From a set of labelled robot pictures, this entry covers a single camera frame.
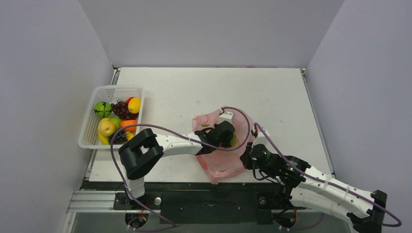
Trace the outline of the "pink plastic bag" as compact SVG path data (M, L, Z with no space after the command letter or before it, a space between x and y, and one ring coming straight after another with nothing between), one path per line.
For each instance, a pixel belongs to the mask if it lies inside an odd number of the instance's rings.
M240 161L240 156L245 152L248 143L254 141L250 130L253 128L253 120L242 110L230 110L235 113L233 126L237 136L236 146L245 141L239 149L234 151L215 150L211 154L196 156L196 159L212 184L218 184L222 179L237 176L245 171ZM199 115L192 119L192 131L214 127L217 124L220 110Z

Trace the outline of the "yellow fake fruit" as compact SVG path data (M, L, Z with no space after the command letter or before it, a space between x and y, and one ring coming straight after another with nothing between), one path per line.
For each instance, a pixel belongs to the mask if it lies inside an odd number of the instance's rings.
M127 106L131 114L138 114L140 112L141 99L134 97Z

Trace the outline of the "dark purple grapes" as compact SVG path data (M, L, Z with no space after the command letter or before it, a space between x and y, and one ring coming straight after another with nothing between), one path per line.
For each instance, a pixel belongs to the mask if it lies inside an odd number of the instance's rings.
M117 135L111 135L108 139L109 143L113 141L114 145L122 145L128 141L125 131L120 131Z

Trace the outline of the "green fake fruit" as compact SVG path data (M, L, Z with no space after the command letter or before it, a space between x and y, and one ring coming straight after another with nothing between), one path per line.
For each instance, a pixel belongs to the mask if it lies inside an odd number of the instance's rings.
M95 104L93 112L100 118L109 117L112 114L112 106L110 103L101 101Z

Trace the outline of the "green fake grapes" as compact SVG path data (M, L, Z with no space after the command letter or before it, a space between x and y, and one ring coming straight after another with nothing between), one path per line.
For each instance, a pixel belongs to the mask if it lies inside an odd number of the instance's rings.
M236 146L236 143L237 143L237 136L236 136L236 134L234 133L234 134L232 135L231 140L229 141L229 146L230 146L231 148L233 148L233 147Z

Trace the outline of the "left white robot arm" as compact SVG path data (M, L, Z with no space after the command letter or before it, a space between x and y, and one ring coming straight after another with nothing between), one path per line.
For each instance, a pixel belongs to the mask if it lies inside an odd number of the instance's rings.
M126 203L134 209L144 205L144 176L160 158L180 154L211 154L216 148L229 148L234 133L235 128L228 121L186 134L184 138L155 134L152 129L142 130L118 150L127 176Z

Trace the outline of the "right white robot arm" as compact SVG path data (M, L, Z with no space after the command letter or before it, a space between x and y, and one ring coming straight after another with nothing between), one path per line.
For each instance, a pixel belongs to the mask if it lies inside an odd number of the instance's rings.
M302 207L334 216L359 233L380 233L387 194L362 191L319 171L297 157L271 153L263 144L248 143L240 157L244 167L276 180L274 192L259 194L262 209Z

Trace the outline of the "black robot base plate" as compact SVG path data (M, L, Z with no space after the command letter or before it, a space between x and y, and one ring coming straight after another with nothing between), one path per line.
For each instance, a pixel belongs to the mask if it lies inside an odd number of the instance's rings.
M138 200L161 224L280 223L294 226L305 207L293 207L275 183L146 183Z

